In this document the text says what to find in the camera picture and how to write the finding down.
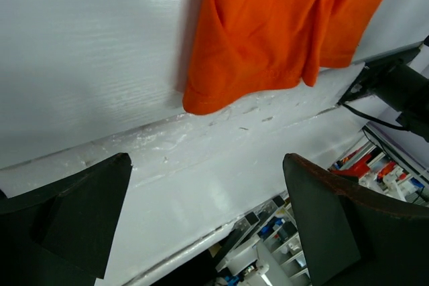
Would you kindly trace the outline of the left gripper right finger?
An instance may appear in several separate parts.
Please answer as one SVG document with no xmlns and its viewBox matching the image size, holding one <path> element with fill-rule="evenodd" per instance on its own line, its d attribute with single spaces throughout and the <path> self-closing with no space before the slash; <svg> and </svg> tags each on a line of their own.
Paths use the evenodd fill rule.
<svg viewBox="0 0 429 286">
<path fill-rule="evenodd" d="M 374 192 L 298 154 L 286 187 L 313 285 L 427 285 L 428 208 Z"/>
</svg>

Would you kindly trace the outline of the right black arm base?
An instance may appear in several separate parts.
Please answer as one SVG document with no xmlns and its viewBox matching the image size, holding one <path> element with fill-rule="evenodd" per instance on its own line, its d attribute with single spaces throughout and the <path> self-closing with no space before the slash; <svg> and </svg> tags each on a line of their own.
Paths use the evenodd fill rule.
<svg viewBox="0 0 429 286">
<path fill-rule="evenodd" d="M 428 79 L 410 67 L 428 47 L 426 38 L 419 47 L 413 47 L 373 59 L 364 64 L 358 77 L 340 97 L 338 105 L 358 117 L 397 131 L 412 132 L 428 140 Z M 399 116 L 396 124 L 367 115 L 349 105 L 351 101 L 374 95 Z"/>
</svg>

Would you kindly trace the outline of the orange t shirt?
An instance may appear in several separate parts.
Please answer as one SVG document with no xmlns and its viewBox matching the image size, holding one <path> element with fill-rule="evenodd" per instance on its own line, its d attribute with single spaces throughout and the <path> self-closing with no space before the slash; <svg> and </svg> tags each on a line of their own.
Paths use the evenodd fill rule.
<svg viewBox="0 0 429 286">
<path fill-rule="evenodd" d="M 313 86 L 345 68 L 383 0 L 202 0 L 183 97 L 193 115 L 242 96 Z"/>
</svg>

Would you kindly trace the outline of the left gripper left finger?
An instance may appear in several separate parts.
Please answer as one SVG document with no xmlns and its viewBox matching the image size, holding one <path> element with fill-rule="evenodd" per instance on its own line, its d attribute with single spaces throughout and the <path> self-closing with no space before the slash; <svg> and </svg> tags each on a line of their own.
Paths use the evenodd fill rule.
<svg viewBox="0 0 429 286">
<path fill-rule="evenodd" d="M 30 192 L 1 194 L 2 285 L 94 285 L 103 279 L 131 177 L 118 153 Z"/>
</svg>

